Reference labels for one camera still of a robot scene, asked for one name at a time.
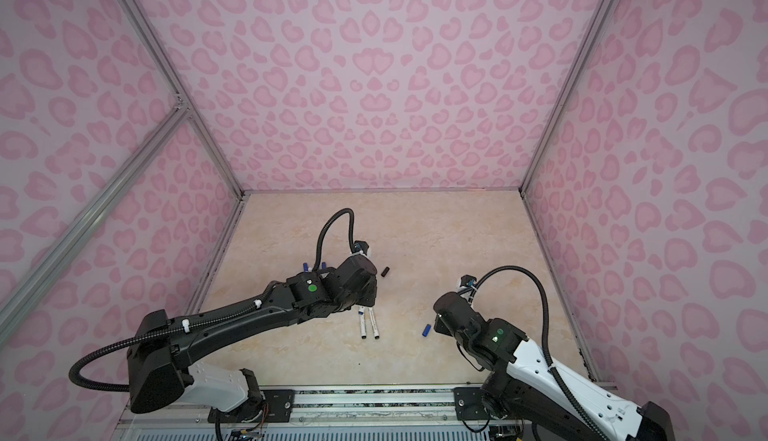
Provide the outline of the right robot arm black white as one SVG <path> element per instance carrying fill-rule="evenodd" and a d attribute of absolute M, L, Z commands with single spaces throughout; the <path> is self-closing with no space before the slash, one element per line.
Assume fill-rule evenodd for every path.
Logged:
<path fill-rule="evenodd" d="M 564 440 L 673 440 L 669 413 L 640 406 L 562 363 L 509 322 L 484 319 L 456 292 L 433 305 L 436 328 L 488 372 L 481 402 L 493 420 L 521 418 Z"/>

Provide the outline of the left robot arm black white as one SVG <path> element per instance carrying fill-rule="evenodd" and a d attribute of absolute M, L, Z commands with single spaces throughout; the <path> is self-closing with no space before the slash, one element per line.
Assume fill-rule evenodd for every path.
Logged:
<path fill-rule="evenodd" d="M 139 341 L 127 351 L 131 412 L 189 403 L 207 405 L 229 421 L 256 419 L 266 402 L 255 374 L 215 368 L 204 358 L 263 332 L 371 307 L 376 275 L 370 259 L 355 254 L 337 268 L 272 281 L 261 294 L 212 311 L 175 318 L 163 310 L 145 315 L 136 332 Z"/>

